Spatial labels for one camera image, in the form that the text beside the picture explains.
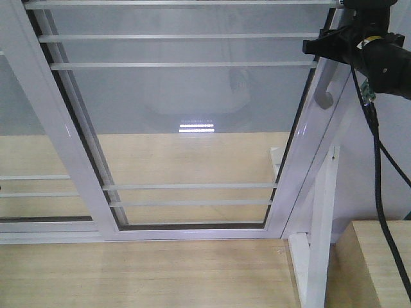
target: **white metal post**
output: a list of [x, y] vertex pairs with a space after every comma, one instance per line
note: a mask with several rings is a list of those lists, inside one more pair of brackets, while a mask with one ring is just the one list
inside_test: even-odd
[[288, 245], [290, 246], [301, 307], [304, 307], [307, 298], [308, 265], [310, 261], [310, 246], [308, 245], [307, 234], [296, 233], [290, 235]]
[[331, 147], [315, 178], [310, 263], [304, 308], [324, 306], [340, 147]]

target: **glass pane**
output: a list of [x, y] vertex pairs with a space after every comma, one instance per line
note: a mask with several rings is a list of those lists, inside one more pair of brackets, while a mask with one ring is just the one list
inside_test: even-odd
[[318, 32], [328, 4], [52, 10], [59, 34]]
[[[285, 148], [310, 69], [267, 62], [312, 61], [301, 52], [302, 39], [290, 33], [312, 36], [328, 10], [328, 5], [96, 6], [51, 10], [56, 30], [46, 34], [148, 35], [83, 37], [58, 45], [65, 61], [80, 66], [151, 66], [61, 72], [76, 81], [115, 185], [271, 185], [270, 149]], [[270, 37], [276, 33], [290, 37]], [[199, 62], [204, 65], [190, 67]], [[181, 67], [161, 67], [164, 63]], [[215, 223], [263, 221], [272, 189], [116, 192], [120, 202], [152, 204], [124, 206], [130, 224]], [[207, 200], [248, 201], [189, 205]], [[173, 201], [188, 202], [164, 205]]]
[[[88, 216], [79, 196], [21, 196], [77, 193], [70, 179], [16, 180], [16, 176], [67, 175], [67, 171], [4, 56], [0, 56], [0, 110], [0, 218]], [[5, 180], [10, 176], [15, 179]]]
[[301, 39], [90, 40], [65, 42], [70, 62], [310, 61]]
[[164, 205], [125, 207], [130, 224], [262, 223], [266, 205]]

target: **wooden surface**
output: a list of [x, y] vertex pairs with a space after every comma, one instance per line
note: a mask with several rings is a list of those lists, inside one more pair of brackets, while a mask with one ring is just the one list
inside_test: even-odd
[[[272, 182], [288, 133], [99, 135], [116, 184]], [[47, 136], [0, 136], [0, 175], [66, 175]], [[2, 193], [76, 191], [71, 180], [0, 181]], [[271, 189], [127, 190], [121, 201], [268, 200]], [[128, 208], [134, 223], [257, 221], [267, 206]], [[88, 215], [80, 198], [0, 198], [0, 217]]]
[[[389, 221], [389, 228], [411, 273], [411, 222]], [[411, 307], [377, 221], [352, 222], [338, 240], [336, 251], [353, 307]]]
[[0, 246], [2, 308], [294, 308], [282, 240]]

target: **black cable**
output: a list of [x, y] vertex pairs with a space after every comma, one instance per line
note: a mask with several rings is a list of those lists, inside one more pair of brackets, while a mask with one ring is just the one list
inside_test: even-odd
[[395, 241], [392, 238], [390, 229], [388, 228], [387, 219], [385, 218], [385, 214], [383, 210], [383, 203], [382, 203], [382, 197], [381, 197], [381, 141], [380, 141], [380, 133], [378, 130], [378, 118], [377, 118], [376, 109], [375, 109], [373, 102], [370, 102], [367, 105], [364, 104], [360, 86], [358, 85], [358, 79], [356, 77], [355, 69], [352, 63], [351, 63], [351, 73], [353, 75], [353, 80], [355, 84], [355, 89], [357, 91], [358, 99], [360, 100], [361, 106], [365, 114], [365, 118], [367, 120], [367, 123], [369, 124], [371, 133], [374, 139], [374, 159], [375, 159], [375, 183], [374, 184], [375, 184], [375, 204], [376, 204], [378, 221], [380, 222], [380, 226], [385, 236], [385, 240], [387, 241], [387, 244], [391, 250], [392, 256], [394, 258], [394, 261], [398, 269], [399, 276], [401, 277], [401, 280], [403, 281], [405, 291], [407, 292], [408, 298], [410, 299], [410, 302], [411, 302], [411, 282], [408, 277], [407, 271], [404, 267], [404, 262], [399, 254], [397, 245], [395, 244]]
[[[362, 29], [361, 32], [362, 32], [362, 48], [361, 48], [360, 56], [361, 56], [361, 59], [362, 59], [362, 63], [363, 63], [363, 65], [365, 66], [365, 69], [368, 70], [368, 69], [367, 69], [367, 62], [365, 61], [364, 54], [363, 54], [363, 51], [364, 51], [364, 42], [365, 42], [365, 36], [366, 36], [366, 34], [365, 34], [365, 30], [364, 30], [364, 29]], [[351, 68], [352, 68], [352, 66], [353, 66], [353, 50], [352, 50], [352, 48], [353, 48], [353, 47], [350, 45]], [[354, 81], [354, 82], [356, 82], [356, 85], [358, 86], [358, 80], [357, 80], [357, 78], [356, 78], [355, 71], [353, 72], [353, 70], [351, 69], [351, 73], [353, 74], [353, 78], [356, 79], [356, 81]], [[367, 120], [367, 123], [368, 123], [368, 126], [369, 126], [370, 130], [372, 130], [371, 127], [370, 127], [370, 123], [369, 123], [369, 115], [367, 114], [367, 109], [366, 109], [365, 103], [364, 103], [364, 101], [363, 101], [363, 99], [362, 99], [361, 91], [357, 91], [357, 95], [358, 95], [358, 97], [361, 97], [361, 100], [360, 100], [360, 101], [361, 101], [361, 108], [362, 108], [362, 111], [363, 111], [363, 113], [364, 113], [364, 116], [365, 116], [365, 118], [366, 118], [366, 120]], [[403, 178], [403, 180], [405, 181], [405, 183], [407, 183], [407, 185], [411, 188], [411, 180], [407, 177], [407, 175], [406, 175], [406, 174], [404, 173], [404, 171], [400, 168], [400, 166], [397, 164], [397, 162], [392, 158], [392, 156], [390, 155], [390, 153], [388, 152], [388, 150], [384, 147], [384, 145], [383, 145], [383, 143], [381, 142], [381, 140], [379, 140], [379, 143], [380, 143], [380, 149], [382, 150], [382, 152], [383, 152], [383, 154], [385, 155], [385, 157], [389, 160], [389, 162], [391, 163], [392, 167], [394, 167], [394, 169], [398, 172], [398, 174], [401, 176], [401, 178]]]
[[407, 175], [404, 173], [404, 171], [398, 166], [398, 164], [396, 163], [396, 161], [391, 157], [390, 153], [388, 152], [388, 150], [384, 147], [384, 145], [382, 144], [382, 142], [380, 141], [380, 148], [382, 150], [382, 152], [384, 153], [384, 155], [386, 156], [386, 158], [389, 160], [389, 162], [392, 164], [392, 166], [394, 167], [394, 169], [399, 173], [399, 175], [401, 176], [401, 178], [403, 178], [403, 180], [405, 181], [405, 183], [408, 184], [408, 186], [411, 188], [411, 180], [407, 177]]

